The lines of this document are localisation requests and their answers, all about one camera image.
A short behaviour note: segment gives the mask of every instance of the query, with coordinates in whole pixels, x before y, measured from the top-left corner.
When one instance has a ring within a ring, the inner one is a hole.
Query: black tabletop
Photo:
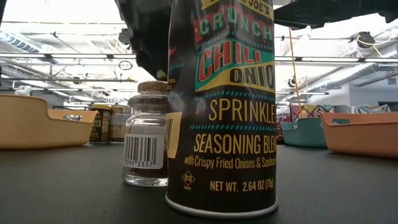
[[[122,154],[122,145],[0,151],[0,223],[219,222],[169,209],[166,188],[124,184]],[[398,223],[398,162],[278,146],[277,196],[273,215],[241,222]]]

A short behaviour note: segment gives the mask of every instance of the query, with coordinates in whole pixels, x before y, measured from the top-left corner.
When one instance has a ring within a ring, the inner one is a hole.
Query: white can base
[[[225,220],[239,220],[239,219],[248,219],[248,218],[257,218],[264,215],[268,215],[274,212],[278,208],[278,199],[275,198],[275,203],[266,209],[257,210],[253,212],[237,212],[237,213],[225,213],[225,212],[211,212],[206,210],[199,210],[190,207],[186,207],[183,205],[179,205],[173,201],[171,201],[167,194],[165,196],[166,203],[172,209],[178,210],[182,213],[186,213],[188,215],[193,215],[196,217],[203,217],[203,218],[215,218],[215,219],[225,219]]]

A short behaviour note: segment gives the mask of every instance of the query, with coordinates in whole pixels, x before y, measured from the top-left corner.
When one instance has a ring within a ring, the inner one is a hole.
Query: orange tray
[[[320,116],[329,150],[345,154],[398,158],[398,112],[321,112]]]
[[[81,116],[80,121],[64,119]],[[90,139],[96,111],[49,110],[43,98],[0,95],[0,149],[81,146]]]

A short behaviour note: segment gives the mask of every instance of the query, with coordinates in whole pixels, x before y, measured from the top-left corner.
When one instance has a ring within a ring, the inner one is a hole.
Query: seasoning container
[[[109,141],[111,143],[124,142],[126,121],[131,117],[131,107],[115,104],[111,107],[111,121],[109,122]]]
[[[277,208],[272,0],[172,1],[167,204],[220,219]]]
[[[167,186],[166,91],[166,82],[144,82],[129,100],[132,116],[126,122],[123,160],[127,184]]]
[[[91,107],[92,111],[97,111],[94,126],[91,130],[91,143],[108,143],[109,119],[111,117],[111,107],[106,105],[96,105]]]

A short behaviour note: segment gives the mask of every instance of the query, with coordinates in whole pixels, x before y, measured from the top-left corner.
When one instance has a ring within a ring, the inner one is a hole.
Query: teal tray
[[[327,149],[320,118],[300,118],[297,122],[282,122],[282,130],[287,145]]]

